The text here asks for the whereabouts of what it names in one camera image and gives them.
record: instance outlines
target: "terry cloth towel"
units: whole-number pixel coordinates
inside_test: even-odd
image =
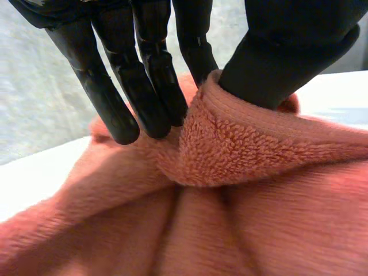
[[[0,275],[367,276],[368,132],[301,118],[295,96],[252,106],[220,74],[164,140],[92,123],[62,188],[1,224]]]

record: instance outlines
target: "robotic finger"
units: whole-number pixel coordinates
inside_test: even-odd
[[[92,23],[98,33],[112,69],[146,133],[155,139],[170,132],[169,117],[138,60],[135,50],[132,7],[128,0],[119,6],[96,3]]]
[[[139,126],[114,87],[97,50],[90,5],[79,0],[11,0],[35,27],[45,28],[111,135],[120,144],[139,136]]]
[[[174,70],[173,58],[166,47],[170,0],[133,0],[131,4],[145,70],[171,125],[179,127],[188,107]]]
[[[172,0],[180,50],[197,87],[218,69],[207,42],[212,0]]]
[[[275,110],[354,45],[368,1],[245,0],[245,6],[249,30],[219,85]]]

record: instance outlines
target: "gray wall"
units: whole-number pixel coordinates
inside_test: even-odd
[[[30,26],[8,1],[0,1],[0,164],[4,164],[87,135],[95,111],[67,61],[45,32]],[[367,23],[366,16],[361,21],[359,41],[325,73],[362,69],[364,55],[368,58],[364,54]],[[174,16],[168,30],[167,44],[175,69],[179,74],[186,72]],[[220,67],[229,60],[246,31],[243,0],[214,0],[208,39]],[[108,63],[105,64],[118,87]]]

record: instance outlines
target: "crease in towel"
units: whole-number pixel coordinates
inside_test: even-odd
[[[295,95],[258,108],[220,74],[181,77],[166,139],[92,122],[61,189],[0,224],[0,276],[368,275],[368,132],[300,117]]]

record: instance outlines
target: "white table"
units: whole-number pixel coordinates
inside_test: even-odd
[[[368,130],[368,71],[319,75],[297,92],[301,113]],[[63,184],[90,138],[0,167],[0,221],[50,197]]]

